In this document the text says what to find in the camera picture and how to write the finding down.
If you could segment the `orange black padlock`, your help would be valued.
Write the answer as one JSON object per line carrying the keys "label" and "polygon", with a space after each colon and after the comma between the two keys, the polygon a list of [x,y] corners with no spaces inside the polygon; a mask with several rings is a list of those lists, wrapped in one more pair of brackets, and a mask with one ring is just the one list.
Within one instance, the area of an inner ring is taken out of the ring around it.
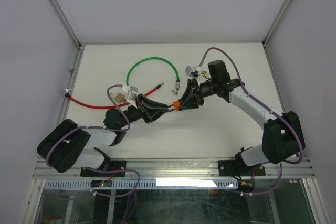
{"label": "orange black padlock", "polygon": [[179,111],[181,107],[181,104],[179,100],[173,102],[171,105],[169,105],[169,111]]}

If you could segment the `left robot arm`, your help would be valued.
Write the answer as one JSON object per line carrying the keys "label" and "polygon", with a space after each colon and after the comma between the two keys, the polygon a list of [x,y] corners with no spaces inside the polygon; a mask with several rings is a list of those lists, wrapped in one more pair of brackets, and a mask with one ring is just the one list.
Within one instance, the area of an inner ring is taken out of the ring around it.
{"label": "left robot arm", "polygon": [[80,126],[71,119],[62,121],[37,146],[37,153],[47,166],[59,173],[72,167],[89,166],[99,176],[110,170],[108,156],[97,149],[98,145],[118,145],[130,125],[140,119],[152,123],[170,112],[170,105],[158,103],[139,94],[135,104],[122,110],[118,106],[105,113],[102,126]]}

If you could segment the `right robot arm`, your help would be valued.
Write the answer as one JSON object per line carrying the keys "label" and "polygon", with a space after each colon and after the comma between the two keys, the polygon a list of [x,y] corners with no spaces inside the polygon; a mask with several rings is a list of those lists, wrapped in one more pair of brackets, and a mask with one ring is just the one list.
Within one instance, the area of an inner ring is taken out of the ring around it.
{"label": "right robot arm", "polygon": [[185,72],[189,77],[187,88],[182,97],[173,103],[175,110],[197,109],[204,104],[205,97],[217,95],[243,110],[263,130],[260,145],[242,148],[234,161],[220,165],[220,171],[232,177],[248,176],[255,165],[278,164],[304,150],[305,142],[296,113],[277,112],[265,105],[249,93],[239,79],[230,78],[223,61],[210,62],[208,69],[210,78],[201,82],[201,77],[206,75],[201,67],[186,67]]}

